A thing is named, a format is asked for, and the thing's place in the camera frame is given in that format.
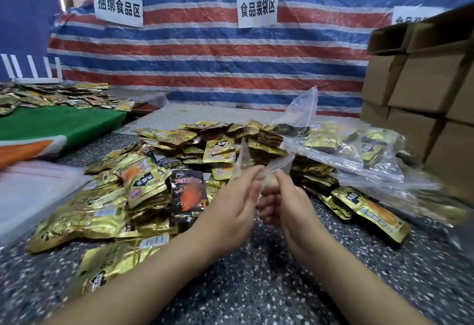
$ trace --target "person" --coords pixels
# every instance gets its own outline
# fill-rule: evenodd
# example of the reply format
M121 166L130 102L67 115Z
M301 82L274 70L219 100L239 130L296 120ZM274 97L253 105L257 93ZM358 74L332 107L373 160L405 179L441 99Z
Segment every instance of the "person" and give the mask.
M245 244L256 203L281 229L290 252L321 283L351 325L432 324L347 251L320 222L304 190L278 170L261 189L263 166L247 169L215 196L196 223L149 259L97 291L66 304L44 325L146 325L176 293Z

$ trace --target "striped tarp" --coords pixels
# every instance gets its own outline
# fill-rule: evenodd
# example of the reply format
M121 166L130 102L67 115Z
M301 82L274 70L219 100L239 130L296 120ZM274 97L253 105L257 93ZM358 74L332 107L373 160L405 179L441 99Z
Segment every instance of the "striped tarp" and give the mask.
M66 79L166 90L171 102L281 110L318 86L319 113L358 116L364 49L394 6L472 1L279 0L277 24L239 29L236 0L143 0L145 28L132 29L96 19L89 0L56 19L48 52Z

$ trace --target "green fabric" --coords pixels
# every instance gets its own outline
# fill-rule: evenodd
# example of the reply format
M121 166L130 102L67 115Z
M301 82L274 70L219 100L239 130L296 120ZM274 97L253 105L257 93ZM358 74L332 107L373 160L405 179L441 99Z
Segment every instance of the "green fabric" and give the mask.
M120 127L125 116L125 112L100 108L20 107L0 118L0 141L64 135L67 137L64 151Z

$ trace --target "cardboard box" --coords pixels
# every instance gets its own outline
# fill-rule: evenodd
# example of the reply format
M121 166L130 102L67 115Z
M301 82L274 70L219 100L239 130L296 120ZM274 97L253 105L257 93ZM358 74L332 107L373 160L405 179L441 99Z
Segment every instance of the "cardboard box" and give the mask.
M388 106L379 106L372 102L363 101L360 119L374 127L385 128L389 109Z
M414 27L414 23L401 23L372 31L367 45L367 54L394 55L405 53Z
M446 113L465 78L470 58L464 52L410 54L389 106Z
M474 124L474 63L471 65L446 117Z
M448 122L429 155L425 169L448 185L452 196L474 205L474 128Z
M414 24L407 53L463 52L473 40L474 3L471 3Z
M413 155L424 161L441 132L444 122L442 119L390 108L385 124L386 128L403 135L406 146L412 150Z
M367 67L362 99L386 106L407 59L406 55L373 56Z

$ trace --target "table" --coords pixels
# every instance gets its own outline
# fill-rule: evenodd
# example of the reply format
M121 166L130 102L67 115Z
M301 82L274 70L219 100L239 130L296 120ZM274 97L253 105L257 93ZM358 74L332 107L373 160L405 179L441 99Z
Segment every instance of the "table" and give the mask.
M163 127L174 126L171 123L179 121L168 119L166 112L158 112L161 112L158 123ZM125 134L107 134L57 161L84 166L133 139ZM404 245L394 250L359 225L342 223L328 208L314 203L329 232L427 317L438 324L472 323L474 269L448 242L444 232L414 225ZM32 256L26 253L26 246L33 232L30 229L0 251L0 324L39 322L56 310L82 255L98 246L94 242L74 241ZM157 316L155 323L326 325L346 322L329 296L288 254L278 231L256 220L246 245L188 284Z

